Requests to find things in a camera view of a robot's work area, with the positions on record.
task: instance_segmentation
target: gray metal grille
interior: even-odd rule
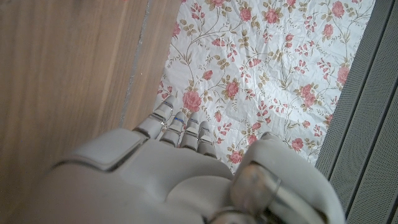
[[[345,132],[351,122],[351,116],[361,94],[362,86],[379,47],[384,32],[384,24],[389,18],[389,11],[386,9],[390,9],[393,3],[393,0],[376,2],[349,72],[348,80],[340,95],[339,104],[315,166],[328,179],[344,141]]]
[[[392,9],[368,79],[330,178],[347,211],[376,142],[398,79],[398,6]]]
[[[398,224],[398,211],[396,211],[396,214],[394,215],[391,224]]]
[[[386,223],[398,194],[398,91],[380,130],[348,223]]]

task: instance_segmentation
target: wooden panel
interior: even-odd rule
[[[152,111],[180,0],[151,1],[134,59],[147,4],[0,1],[0,223],[60,156],[119,126],[134,60]]]
[[[179,0],[155,2],[149,11],[141,53],[134,71],[132,97],[123,122],[126,129],[135,127],[153,110],[173,33],[170,27],[175,25],[181,3]]]

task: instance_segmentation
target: floral fabric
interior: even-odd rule
[[[232,171],[266,131],[315,164],[373,5],[182,0],[155,106],[199,112]]]

